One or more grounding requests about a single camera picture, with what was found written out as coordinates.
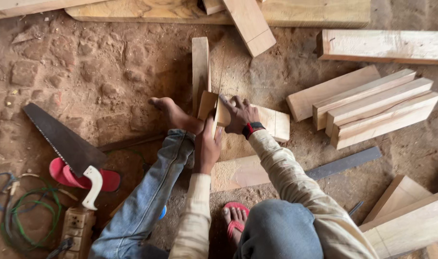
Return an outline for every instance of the saw blade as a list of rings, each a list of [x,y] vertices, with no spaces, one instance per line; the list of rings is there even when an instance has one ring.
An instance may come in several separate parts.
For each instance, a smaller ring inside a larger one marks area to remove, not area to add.
[[[35,103],[24,106],[24,112],[54,151],[78,177],[90,166],[100,169],[107,156],[71,129],[53,118]]]

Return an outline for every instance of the hand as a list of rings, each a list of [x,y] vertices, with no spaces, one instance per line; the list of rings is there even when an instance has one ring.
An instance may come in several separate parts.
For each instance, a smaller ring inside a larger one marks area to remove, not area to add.
[[[230,124],[225,127],[225,132],[241,135],[246,124],[260,122],[259,111],[256,107],[251,107],[247,99],[241,102],[239,96],[235,95],[230,99],[230,101],[236,103],[236,105],[233,105],[223,94],[220,94],[219,97],[230,113]]]
[[[210,112],[204,122],[203,131],[195,137],[195,166],[193,173],[211,174],[212,167],[217,162],[222,148],[222,127],[217,127],[212,138],[214,112]]]

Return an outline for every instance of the red flip-flop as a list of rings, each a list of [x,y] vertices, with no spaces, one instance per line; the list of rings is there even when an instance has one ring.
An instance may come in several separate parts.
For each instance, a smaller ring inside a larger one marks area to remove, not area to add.
[[[229,203],[225,204],[225,206],[222,209],[228,208],[229,213],[231,213],[231,210],[230,210],[231,207],[235,207],[235,208],[238,208],[240,210],[244,210],[246,212],[246,216],[249,215],[249,209],[245,205],[243,205],[239,202],[234,202],[234,201],[229,202]],[[228,227],[227,227],[227,237],[229,240],[232,239],[233,229],[238,229],[240,232],[243,232],[243,230],[245,229],[245,226],[236,220],[230,221],[230,223],[228,224]]]
[[[102,175],[102,188],[101,191],[113,192],[118,190],[120,186],[120,174],[115,171],[100,169],[99,172]],[[49,173],[51,177],[60,184],[78,187],[83,189],[91,189],[91,180],[87,177],[76,177],[74,173],[70,171],[70,168],[61,158],[55,158],[49,164]]]

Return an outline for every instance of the bare foot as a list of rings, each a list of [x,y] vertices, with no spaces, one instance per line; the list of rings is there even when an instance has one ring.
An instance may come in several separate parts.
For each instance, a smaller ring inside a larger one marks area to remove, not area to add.
[[[170,129],[182,129],[195,135],[203,131],[203,121],[186,114],[171,98],[152,97],[148,103],[163,112]]]
[[[228,224],[230,224],[232,220],[238,221],[240,224],[243,224],[243,226],[246,224],[247,216],[245,210],[240,210],[235,207],[230,207],[230,209],[224,208],[222,210],[222,215],[223,218],[225,219],[227,228],[228,228]],[[230,240],[234,248],[238,247],[240,238],[241,238],[241,231],[234,228],[232,231],[232,239]]]

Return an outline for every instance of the white saw handle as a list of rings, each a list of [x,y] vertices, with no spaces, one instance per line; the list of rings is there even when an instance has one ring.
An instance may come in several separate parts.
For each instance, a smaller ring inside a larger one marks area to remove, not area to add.
[[[84,171],[83,175],[91,180],[91,190],[89,190],[88,195],[84,198],[81,205],[87,209],[96,211],[97,208],[94,206],[94,201],[102,188],[102,175],[99,170],[92,165]]]

